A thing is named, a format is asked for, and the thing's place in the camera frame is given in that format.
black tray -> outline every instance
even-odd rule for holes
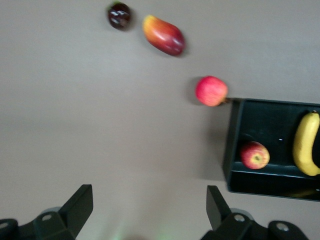
[[[320,201],[320,175],[302,173],[292,157],[293,139],[301,118],[313,110],[320,112],[320,105],[233,99],[223,162],[228,190]],[[266,167],[249,169],[242,164],[239,146],[244,141],[257,141],[268,149],[270,161]],[[314,163],[320,166],[320,130],[312,156]]]

banana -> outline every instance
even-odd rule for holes
[[[303,116],[293,140],[293,160],[306,175],[320,174],[320,168],[314,163],[312,149],[320,126],[320,116],[312,111]]]

